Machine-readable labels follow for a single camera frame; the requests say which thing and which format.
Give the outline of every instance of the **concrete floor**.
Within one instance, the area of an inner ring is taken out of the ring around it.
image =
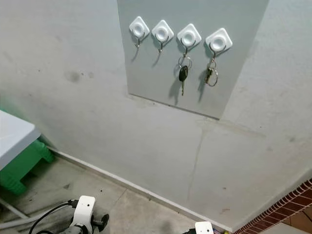
[[[69,199],[78,199],[80,195],[94,196],[97,199],[95,217],[105,213],[110,215],[103,234],[182,234],[195,225],[192,219],[60,158],[52,164],[40,162],[23,183],[28,188],[23,195],[13,196],[3,189],[0,194],[30,216]],[[56,212],[39,223],[33,233],[41,230],[58,233],[69,225],[73,213],[73,208]],[[11,212],[0,211],[0,222],[14,218],[17,217]],[[27,234],[31,225],[1,230],[0,233]]]

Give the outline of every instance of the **green plastic stool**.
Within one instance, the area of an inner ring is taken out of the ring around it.
[[[0,185],[16,195],[26,191],[20,180],[40,161],[51,163],[54,156],[44,143],[35,140],[0,171]]]

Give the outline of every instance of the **car key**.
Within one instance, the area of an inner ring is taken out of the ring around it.
[[[179,72],[179,80],[182,82],[182,96],[184,95],[184,81],[187,78],[189,69],[187,66],[183,66]]]

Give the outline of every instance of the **white baseboard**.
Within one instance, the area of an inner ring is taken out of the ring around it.
[[[115,182],[115,183],[117,183],[117,184],[119,184],[119,185],[129,189],[129,190],[132,190],[132,191],[134,191],[134,192],[136,192],[138,194],[141,194],[141,195],[143,195],[143,196],[145,196],[145,197],[147,197],[147,198],[149,198],[149,199],[151,199],[151,200],[153,200],[153,201],[155,201],[157,203],[160,203],[160,204],[162,204],[162,205],[164,205],[164,206],[166,206],[166,207],[168,207],[168,208],[170,208],[170,209],[172,209],[172,210],[174,210],[176,212],[179,212],[179,213],[181,213],[181,214],[183,214],[183,215],[185,215],[185,216],[187,216],[187,217],[189,217],[191,219],[194,219],[196,221],[209,221],[216,228],[222,228],[222,229],[227,230],[229,232],[233,231],[232,228],[230,228],[230,227],[227,227],[227,226],[225,226],[225,225],[223,225],[221,223],[215,222],[215,221],[213,221],[213,220],[211,220],[211,219],[209,219],[209,218],[207,218],[205,216],[202,216],[202,215],[200,215],[200,214],[198,214],[196,212],[193,212],[193,211],[191,211],[191,210],[189,210],[189,209],[187,209],[187,208],[185,208],[185,207],[183,207],[183,206],[181,206],[179,204],[176,204],[176,203],[174,203],[174,202],[172,202],[172,201],[170,201],[168,199],[165,199],[164,197],[161,197],[161,196],[159,196],[159,195],[157,195],[157,194],[155,194],[155,193],[153,193],[153,192],[151,192],[151,191],[149,191],[147,189],[144,189],[144,188],[142,188],[142,187],[140,187],[140,186],[138,186],[138,185],[136,185],[136,184],[134,184],[134,183],[124,179],[124,178],[121,178],[121,177],[119,177],[119,176],[117,176],[117,175],[115,175],[113,173],[105,171],[105,170],[103,170],[103,169],[101,169],[99,167],[96,167],[96,166],[94,166],[94,165],[92,165],[90,163],[87,163],[87,162],[82,161],[82,160],[80,160],[78,158],[70,156],[70,155],[68,155],[66,153],[63,153],[63,152],[61,152],[61,151],[59,151],[57,149],[54,149],[54,148],[52,148],[50,146],[47,146],[47,148],[49,150],[51,150],[52,152],[54,152],[57,156],[65,159],[67,161],[70,161],[70,162],[72,162],[72,163],[74,163],[74,164],[76,164],[76,165],[78,165],[78,166],[80,166],[82,168],[91,170],[91,171],[93,171],[94,173],[96,173],[96,174],[98,174],[100,176],[103,176],[103,177],[105,177],[105,178],[107,178],[109,180],[112,180],[113,182]]]

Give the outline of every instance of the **gray panel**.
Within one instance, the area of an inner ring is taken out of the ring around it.
[[[244,64],[249,47],[257,32],[268,0],[118,0],[128,91],[140,97],[155,100],[177,108],[220,118]],[[175,37],[164,47],[160,57],[159,43],[149,34],[138,53],[129,24],[141,16],[150,30],[166,20]],[[184,48],[176,39],[177,33],[193,23],[202,36],[189,56],[193,66],[185,81],[184,96],[178,80],[177,60]],[[205,38],[224,27],[233,41],[233,47],[220,55],[219,81],[215,87],[204,83],[206,66],[211,53]]]

